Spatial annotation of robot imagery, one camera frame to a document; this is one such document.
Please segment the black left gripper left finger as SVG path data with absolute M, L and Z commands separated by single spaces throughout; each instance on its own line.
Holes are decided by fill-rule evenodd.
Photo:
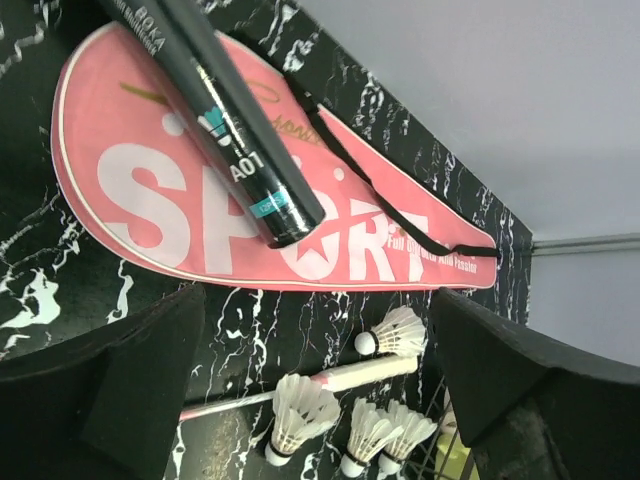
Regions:
M 4 479 L 160 479 L 205 326 L 190 285 L 1 363 Z

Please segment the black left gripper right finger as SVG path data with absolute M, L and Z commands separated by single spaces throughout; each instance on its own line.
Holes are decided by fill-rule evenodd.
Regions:
M 636 479 L 639 369 L 509 321 L 447 288 L 429 323 L 482 479 Z

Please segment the white shuttlecock large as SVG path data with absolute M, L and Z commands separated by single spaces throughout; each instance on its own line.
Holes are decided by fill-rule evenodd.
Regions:
M 335 395 L 308 376 L 285 375 L 275 389 L 272 410 L 275 415 L 265 458 L 273 466 L 286 465 L 307 441 L 331 429 L 341 414 Z

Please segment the black shuttlecock tube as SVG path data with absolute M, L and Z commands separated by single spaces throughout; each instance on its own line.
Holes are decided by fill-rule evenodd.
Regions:
M 266 244 L 280 249 L 325 211 L 193 1 L 104 1 L 177 90 L 192 137 Z

